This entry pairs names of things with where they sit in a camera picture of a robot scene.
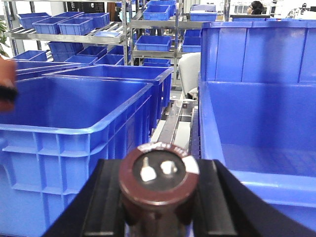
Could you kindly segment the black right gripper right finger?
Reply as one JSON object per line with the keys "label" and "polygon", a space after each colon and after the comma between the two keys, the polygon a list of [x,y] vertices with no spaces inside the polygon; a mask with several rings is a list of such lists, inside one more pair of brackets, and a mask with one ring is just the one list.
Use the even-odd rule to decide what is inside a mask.
{"label": "black right gripper right finger", "polygon": [[196,237],[314,237],[243,185],[218,160],[197,160],[199,181],[193,214]]}

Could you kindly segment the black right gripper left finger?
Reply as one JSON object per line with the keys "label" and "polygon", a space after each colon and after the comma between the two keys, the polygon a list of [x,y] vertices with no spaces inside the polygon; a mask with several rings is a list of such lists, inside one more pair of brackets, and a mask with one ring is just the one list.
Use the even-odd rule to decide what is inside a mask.
{"label": "black right gripper left finger", "polygon": [[126,236],[119,187],[120,163],[120,159],[98,160],[83,188],[43,236]]}

